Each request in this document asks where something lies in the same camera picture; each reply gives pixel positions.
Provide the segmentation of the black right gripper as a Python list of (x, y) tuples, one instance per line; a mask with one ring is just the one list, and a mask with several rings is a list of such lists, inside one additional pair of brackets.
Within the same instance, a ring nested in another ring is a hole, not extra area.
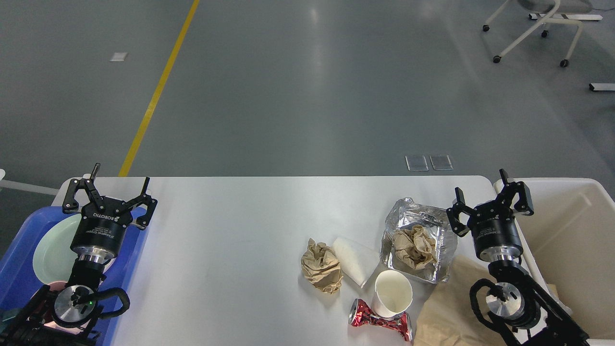
[[(497, 260), (498, 256), (507, 260), (519, 258), (523, 246), (514, 215), (534, 215), (531, 191), (525, 182), (509, 180), (504, 169), (499, 169), (499, 175), (504, 186), (498, 193), (498, 201), (471, 208), (466, 205), (461, 188), (455, 187), (455, 202), (446, 210), (452, 231), (463, 238), (471, 230), (475, 255), (487, 262)], [(461, 222), (461, 214), (470, 217), (468, 226)]]

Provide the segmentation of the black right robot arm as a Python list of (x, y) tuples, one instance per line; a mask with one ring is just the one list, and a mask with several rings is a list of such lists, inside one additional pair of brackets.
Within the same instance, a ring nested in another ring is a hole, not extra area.
[(474, 207), (466, 204), (461, 188), (455, 203), (446, 210), (455, 234), (471, 234), (475, 256), (488, 263), (494, 281), (476, 281), (469, 291), (471, 309), (481, 324), (499, 334), (506, 345), (518, 346), (515, 333), (529, 331), (544, 310), (545, 328), (529, 334), (527, 346), (586, 346), (589, 335), (521, 266), (524, 252), (516, 226), (516, 214), (533, 215), (529, 187), (510, 180), (499, 170), (504, 184), (494, 200)]

